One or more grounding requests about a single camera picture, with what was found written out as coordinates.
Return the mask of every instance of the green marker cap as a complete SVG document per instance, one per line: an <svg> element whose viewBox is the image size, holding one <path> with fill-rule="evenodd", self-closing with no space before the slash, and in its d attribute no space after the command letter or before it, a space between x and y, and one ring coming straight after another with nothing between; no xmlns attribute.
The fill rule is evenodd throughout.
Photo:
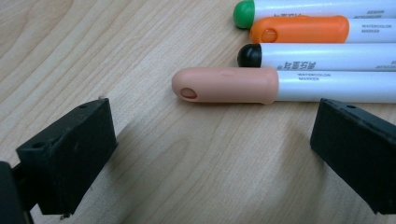
<svg viewBox="0 0 396 224"><path fill-rule="evenodd" d="M249 29L254 21L254 1L244 0L233 10L233 22L239 28Z"/></svg>

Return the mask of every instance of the table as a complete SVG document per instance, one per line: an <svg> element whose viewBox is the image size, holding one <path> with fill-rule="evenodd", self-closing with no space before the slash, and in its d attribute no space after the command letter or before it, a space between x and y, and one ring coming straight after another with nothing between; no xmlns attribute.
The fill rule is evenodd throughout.
<svg viewBox="0 0 396 224"><path fill-rule="evenodd" d="M194 104L172 75L237 66L233 1L0 1L0 159L107 97L119 146L70 218L36 223L395 223L310 148L318 103ZM396 123L396 105L356 104Z"/></svg>

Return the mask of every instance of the whiteboard marker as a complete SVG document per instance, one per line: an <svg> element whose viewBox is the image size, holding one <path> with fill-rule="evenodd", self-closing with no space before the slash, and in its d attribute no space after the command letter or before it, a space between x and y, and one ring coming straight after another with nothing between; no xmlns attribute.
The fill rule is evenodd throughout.
<svg viewBox="0 0 396 224"><path fill-rule="evenodd" d="M396 103L396 73L276 71L273 68L204 68L178 71L175 95L201 103L317 102Z"/></svg>
<svg viewBox="0 0 396 224"><path fill-rule="evenodd" d="M240 67L276 70L396 71L396 43L248 44L238 53Z"/></svg>
<svg viewBox="0 0 396 224"><path fill-rule="evenodd" d="M395 43L396 19L266 17L250 29L253 43Z"/></svg>
<svg viewBox="0 0 396 224"><path fill-rule="evenodd" d="M336 16L350 19L396 18L394 0L244 0L233 11L237 27L250 28L264 17Z"/></svg>

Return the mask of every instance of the black object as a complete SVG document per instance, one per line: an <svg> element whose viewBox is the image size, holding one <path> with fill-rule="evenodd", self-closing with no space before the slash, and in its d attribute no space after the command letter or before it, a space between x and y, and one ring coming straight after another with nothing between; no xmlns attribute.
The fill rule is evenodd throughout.
<svg viewBox="0 0 396 224"><path fill-rule="evenodd" d="M396 214L396 126L354 105L320 101L311 147L375 213Z"/></svg>
<svg viewBox="0 0 396 224"><path fill-rule="evenodd" d="M261 67L262 66L262 46L260 44L248 44L239 50L239 67Z"/></svg>
<svg viewBox="0 0 396 224"><path fill-rule="evenodd" d="M17 148L21 163L13 178L9 165L0 163L0 192L10 192L0 193L0 222L32 222L28 211L36 203L44 215L74 214L116 146L108 99L76 107ZM14 221L18 216L22 222Z"/></svg>

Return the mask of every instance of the marker cap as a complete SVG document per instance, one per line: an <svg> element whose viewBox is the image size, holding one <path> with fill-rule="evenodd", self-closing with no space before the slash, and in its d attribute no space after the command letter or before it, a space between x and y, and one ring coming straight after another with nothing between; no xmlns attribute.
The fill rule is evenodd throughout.
<svg viewBox="0 0 396 224"><path fill-rule="evenodd" d="M250 29L253 43L344 43L349 21L333 17L266 17Z"/></svg>
<svg viewBox="0 0 396 224"><path fill-rule="evenodd" d="M254 22L254 1L244 0L233 10L233 22L239 28L248 29Z"/></svg>
<svg viewBox="0 0 396 224"><path fill-rule="evenodd" d="M248 44L242 47L238 53L239 67L261 67L262 46L260 44Z"/></svg>
<svg viewBox="0 0 396 224"><path fill-rule="evenodd" d="M279 85L275 69L193 67L178 71L172 89L180 99L207 103L271 104Z"/></svg>

